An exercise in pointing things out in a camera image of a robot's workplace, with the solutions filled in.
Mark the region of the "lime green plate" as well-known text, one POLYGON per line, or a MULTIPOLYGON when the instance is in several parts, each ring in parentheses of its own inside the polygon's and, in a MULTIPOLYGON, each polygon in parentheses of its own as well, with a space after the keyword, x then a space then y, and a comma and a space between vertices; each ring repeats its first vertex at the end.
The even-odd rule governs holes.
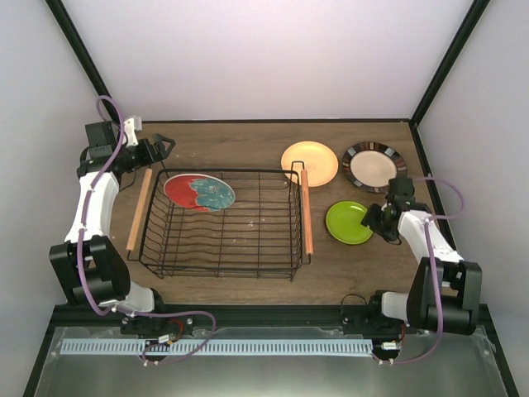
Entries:
POLYGON ((350 200, 332 204, 326 212, 326 229, 337 241, 347 245, 367 242, 373 232, 361 224, 367 208, 350 200))

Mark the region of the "black rimmed cream plate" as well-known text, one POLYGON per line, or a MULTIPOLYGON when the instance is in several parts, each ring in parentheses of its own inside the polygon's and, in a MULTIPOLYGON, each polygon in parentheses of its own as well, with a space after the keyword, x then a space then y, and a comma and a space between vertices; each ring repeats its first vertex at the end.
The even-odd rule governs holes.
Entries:
POLYGON ((375 141, 350 146, 341 157, 341 167, 356 188, 373 194, 385 194, 391 179, 407 177, 403 157, 392 147, 375 141))

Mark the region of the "yellow orange plate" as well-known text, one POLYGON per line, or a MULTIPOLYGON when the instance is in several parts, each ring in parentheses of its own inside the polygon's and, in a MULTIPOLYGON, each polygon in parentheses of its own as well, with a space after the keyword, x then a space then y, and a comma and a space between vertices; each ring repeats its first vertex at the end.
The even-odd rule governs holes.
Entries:
POLYGON ((289 146, 281 157, 281 168, 294 183, 307 171, 309 187, 320 187, 331 182, 338 171, 338 159, 328 147, 317 141, 299 141, 289 146))

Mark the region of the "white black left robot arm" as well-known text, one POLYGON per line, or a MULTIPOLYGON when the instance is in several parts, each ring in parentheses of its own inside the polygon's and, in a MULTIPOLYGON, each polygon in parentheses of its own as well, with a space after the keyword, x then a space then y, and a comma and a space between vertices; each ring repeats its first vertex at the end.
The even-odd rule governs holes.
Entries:
POLYGON ((50 263, 68 304, 88 305, 98 314, 121 311, 131 317, 140 313, 140 324, 158 334, 169 324, 169 314, 155 289, 131 280, 126 262, 110 238, 112 209, 122 176, 145 169, 139 203, 143 204, 152 176, 151 166, 165 160, 174 140, 155 134, 137 137, 140 117, 85 127, 88 146, 79 158, 76 174, 80 195, 74 222, 64 242, 52 246, 50 263))

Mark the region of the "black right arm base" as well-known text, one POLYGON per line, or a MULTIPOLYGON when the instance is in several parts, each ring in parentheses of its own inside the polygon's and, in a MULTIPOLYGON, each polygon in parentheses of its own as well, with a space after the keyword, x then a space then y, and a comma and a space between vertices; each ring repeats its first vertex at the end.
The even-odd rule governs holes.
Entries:
POLYGON ((395 365, 409 324, 382 314, 383 293, 384 290, 376 290, 369 299, 357 293, 344 295, 340 317, 344 334, 358 334, 372 342, 371 356, 379 365, 395 365))

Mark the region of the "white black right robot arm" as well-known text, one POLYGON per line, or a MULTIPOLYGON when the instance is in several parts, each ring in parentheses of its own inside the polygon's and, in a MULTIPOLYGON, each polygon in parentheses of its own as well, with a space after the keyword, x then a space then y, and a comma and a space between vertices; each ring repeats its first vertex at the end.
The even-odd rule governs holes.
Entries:
POLYGON ((370 205, 361 221, 387 243, 407 243, 418 264, 407 293, 375 292, 368 325, 385 333, 400 320, 421 330, 470 335, 479 318, 482 270, 464 260, 437 227, 449 217, 433 214, 414 194, 412 179, 390 179, 385 205, 370 205))

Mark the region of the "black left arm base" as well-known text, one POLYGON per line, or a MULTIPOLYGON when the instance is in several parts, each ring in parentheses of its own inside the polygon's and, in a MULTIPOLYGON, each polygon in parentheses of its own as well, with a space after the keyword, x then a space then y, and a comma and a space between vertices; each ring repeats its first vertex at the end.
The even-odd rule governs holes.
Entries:
POLYGON ((176 336, 189 334, 193 330, 193 315, 172 318, 124 318, 120 324, 122 335, 155 338, 165 334, 176 336))

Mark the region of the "red teal patterned plate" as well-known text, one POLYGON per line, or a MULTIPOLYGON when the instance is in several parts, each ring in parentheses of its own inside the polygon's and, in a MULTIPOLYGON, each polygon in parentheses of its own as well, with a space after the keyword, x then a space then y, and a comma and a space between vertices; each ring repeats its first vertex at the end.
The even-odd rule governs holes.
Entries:
POLYGON ((199 212, 216 212, 236 201, 233 188, 216 177, 204 174, 179 174, 164 183, 164 194, 177 206, 199 212))

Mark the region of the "clear plastic sheet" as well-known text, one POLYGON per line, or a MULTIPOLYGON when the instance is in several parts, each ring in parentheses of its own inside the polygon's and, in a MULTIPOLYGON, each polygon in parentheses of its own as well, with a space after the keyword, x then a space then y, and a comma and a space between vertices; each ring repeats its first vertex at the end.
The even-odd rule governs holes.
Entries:
MULTIPOLYGON (((508 396, 494 374, 493 349, 479 329, 407 335, 395 365, 372 356, 62 355, 67 338, 140 339, 115 328, 58 328, 50 374, 35 396, 508 396)), ((357 339, 319 329, 232 329, 213 340, 357 339)))

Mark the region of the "black aluminium frame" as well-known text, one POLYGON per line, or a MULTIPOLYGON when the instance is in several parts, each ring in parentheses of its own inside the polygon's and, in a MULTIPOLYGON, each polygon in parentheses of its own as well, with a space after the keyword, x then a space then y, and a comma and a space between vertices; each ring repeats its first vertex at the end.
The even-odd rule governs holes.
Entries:
MULTIPOLYGON (((74 51, 75 56, 83 67, 83 71, 88 76, 96 92, 98 94, 106 94, 108 92, 107 87, 92 60, 88 49, 83 43, 65 5, 61 1, 49 1, 46 5, 50 9, 54 19, 58 23, 58 26, 74 51)), ((465 14, 460 27, 448 47, 448 50, 443 56, 431 82, 428 84, 426 92, 422 95, 421 101, 417 105, 417 109, 414 111, 411 120, 407 123, 421 165, 422 174, 426 177, 431 176, 431 167, 419 136, 418 126, 426 116, 427 111, 449 75, 457 58, 460 56, 460 52, 463 50, 475 27, 478 25, 487 6, 488 2, 486 1, 474 1, 471 3, 469 10, 465 14)), ((212 310, 216 315, 219 325, 234 326, 236 328, 271 328, 273 326, 278 326, 280 328, 295 328, 297 326, 308 327, 316 325, 330 327, 332 325, 340 324, 340 320, 336 317, 338 308, 335 305, 210 304, 208 305, 208 309, 212 310)), ((122 316, 119 314, 111 314, 104 318, 97 316, 94 313, 90 313, 87 309, 76 309, 69 304, 55 306, 24 394, 26 396, 35 396, 39 387, 43 385, 44 377, 50 374, 51 365, 47 360, 51 355, 50 347, 52 343, 52 334, 56 328, 60 326, 95 326, 100 328, 102 326, 115 325, 120 319, 122 319, 122 316)), ((499 340, 497 330, 493 324, 492 315, 486 304, 481 304, 479 307, 478 325, 484 332, 484 336, 487 338, 486 342, 490 348, 493 349, 492 365, 495 368, 494 374, 501 380, 502 390, 508 396, 516 396, 518 390, 499 340)))

